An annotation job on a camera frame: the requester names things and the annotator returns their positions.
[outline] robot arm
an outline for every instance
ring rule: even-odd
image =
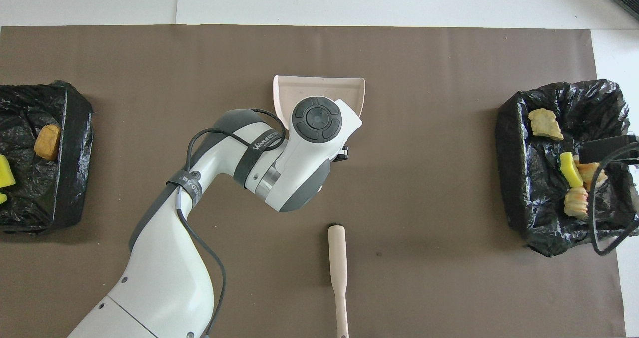
[[[223,133],[208,133],[191,158],[189,172],[182,171],[173,181],[198,177],[195,190],[201,194],[217,175],[228,174],[276,211],[300,208],[321,188],[330,163],[361,120],[341,100],[308,97],[297,104],[290,123],[289,140],[266,151],[279,134],[251,110],[228,111],[214,128],[237,135],[249,146]],[[179,195],[178,187],[168,183],[142,217],[132,234],[131,257],[120,281],[70,337],[203,334],[214,307],[213,288],[176,213],[181,207],[188,217],[195,199]]]

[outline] black plastic bag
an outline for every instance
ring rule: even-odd
[[[77,224],[82,217],[93,126],[91,104],[69,83],[0,86],[0,154],[16,184],[0,188],[0,230],[41,233]],[[62,128],[57,161],[34,152],[41,129]]]
[[[545,108],[557,116],[564,140],[533,136],[528,113]],[[517,92],[499,108],[495,138],[502,199],[509,226],[544,256],[589,243],[587,222],[564,213],[570,186],[559,170],[559,154],[578,154],[584,142],[625,135],[628,106],[616,83],[600,79],[553,83]],[[635,219],[628,166],[612,163],[596,192],[598,238],[617,236]],[[639,229],[632,235],[639,234]]]

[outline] brown tablecloth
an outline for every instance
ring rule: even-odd
[[[588,31],[69,26],[2,29],[3,84],[64,79],[96,115],[82,222],[0,236],[0,336],[68,334],[116,283],[190,137],[226,110],[273,110],[275,74],[365,78],[363,127],[298,211],[230,177],[205,193],[189,219],[229,279],[215,336],[335,335],[330,222],[346,227],[353,337],[625,334],[615,255],[523,248],[499,193],[498,106],[596,78]]]

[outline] white table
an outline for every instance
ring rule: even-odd
[[[591,29],[598,77],[639,122],[639,21],[611,0],[0,0],[0,26],[174,23]],[[639,238],[617,261],[626,334],[639,336]]]

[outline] beige dustpan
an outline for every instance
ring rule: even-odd
[[[288,120],[295,105],[306,97],[322,95],[333,101],[341,99],[357,115],[361,115],[366,83],[363,78],[275,76],[273,104],[278,118],[288,129]]]

